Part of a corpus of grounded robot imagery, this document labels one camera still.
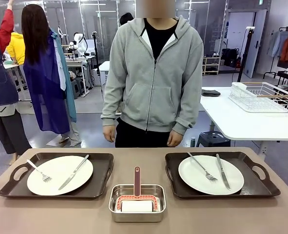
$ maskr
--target yellow shirt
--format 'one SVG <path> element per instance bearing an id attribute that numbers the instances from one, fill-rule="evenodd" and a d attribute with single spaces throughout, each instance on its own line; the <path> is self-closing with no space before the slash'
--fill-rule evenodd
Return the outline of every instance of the yellow shirt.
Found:
<path id="1" fill-rule="evenodd" d="M 12 58 L 16 58 L 19 65 L 23 65 L 25 62 L 25 42 L 22 34 L 13 32 L 11 42 L 6 50 Z"/>

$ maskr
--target dish rack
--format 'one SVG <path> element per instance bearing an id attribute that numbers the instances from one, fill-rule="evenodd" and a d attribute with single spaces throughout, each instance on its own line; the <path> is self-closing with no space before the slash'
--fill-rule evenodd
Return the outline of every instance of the dish rack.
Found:
<path id="1" fill-rule="evenodd" d="M 247 112 L 288 112 L 288 92 L 266 82 L 233 82 L 229 99 Z"/>

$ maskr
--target tray handle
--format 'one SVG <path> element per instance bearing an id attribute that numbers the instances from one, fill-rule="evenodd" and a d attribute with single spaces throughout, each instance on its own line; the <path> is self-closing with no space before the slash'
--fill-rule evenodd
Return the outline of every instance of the tray handle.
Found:
<path id="1" fill-rule="evenodd" d="M 261 179 L 259 174 L 253 170 L 253 167 L 258 167 L 260 169 L 262 169 L 262 171 L 264 172 L 265 174 L 265 179 Z M 266 168 L 264 166 L 262 166 L 261 164 L 258 164 L 256 162 L 253 162 L 251 163 L 251 165 L 249 165 L 249 167 L 251 168 L 251 170 L 253 171 L 253 173 L 260 179 L 260 180 L 263 180 L 263 181 L 270 181 L 270 176 L 269 176 L 269 172 L 266 170 Z"/>
<path id="2" fill-rule="evenodd" d="M 172 177 L 172 173 L 171 173 L 168 165 L 165 166 L 165 172 L 167 173 L 167 176 L 168 176 L 168 178 L 170 179 L 171 184 L 174 183 L 174 180 L 173 180 L 173 177 Z"/>
<path id="3" fill-rule="evenodd" d="M 111 176 L 111 173 L 113 172 L 113 165 L 111 164 L 110 167 L 108 168 L 107 170 L 107 174 L 106 174 L 106 177 L 105 177 L 105 185 L 107 184 L 108 180 L 109 180 L 109 177 Z"/>
<path id="4" fill-rule="evenodd" d="M 20 166 L 18 166 L 17 168 L 15 168 L 13 170 L 13 172 L 11 173 L 11 175 L 9 176 L 9 181 L 20 181 L 20 178 L 22 178 L 29 170 L 27 170 L 26 172 L 22 173 L 21 176 L 19 177 L 19 180 L 15 180 L 14 179 L 14 176 L 16 174 L 16 172 L 20 169 L 20 168 L 23 168 L 23 167 L 26 167 L 27 169 L 29 169 L 29 164 L 28 163 L 25 163 L 25 164 L 22 164 Z"/>

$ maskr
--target black pants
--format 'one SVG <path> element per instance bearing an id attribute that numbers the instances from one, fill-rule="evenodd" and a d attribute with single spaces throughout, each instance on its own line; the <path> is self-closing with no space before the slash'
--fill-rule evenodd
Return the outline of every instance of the black pants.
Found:
<path id="1" fill-rule="evenodd" d="M 31 149 L 17 111 L 12 116 L 0 117 L 0 141 L 8 154 L 22 155 Z"/>
<path id="2" fill-rule="evenodd" d="M 116 148 L 158 148 L 167 147 L 170 132 L 151 132 L 136 128 L 120 118 L 116 127 Z"/>

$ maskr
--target stainless steel container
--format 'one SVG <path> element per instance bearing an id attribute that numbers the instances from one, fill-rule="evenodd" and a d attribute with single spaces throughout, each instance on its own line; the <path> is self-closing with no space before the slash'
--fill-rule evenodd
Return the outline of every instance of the stainless steel container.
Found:
<path id="1" fill-rule="evenodd" d="M 158 201 L 158 211 L 154 212 L 120 212 L 116 210 L 116 201 L 122 195 L 133 195 L 133 184 L 119 184 L 113 187 L 109 200 L 109 210 L 115 222 L 160 222 L 166 209 L 164 189 L 157 184 L 142 184 L 142 195 L 154 195 Z"/>

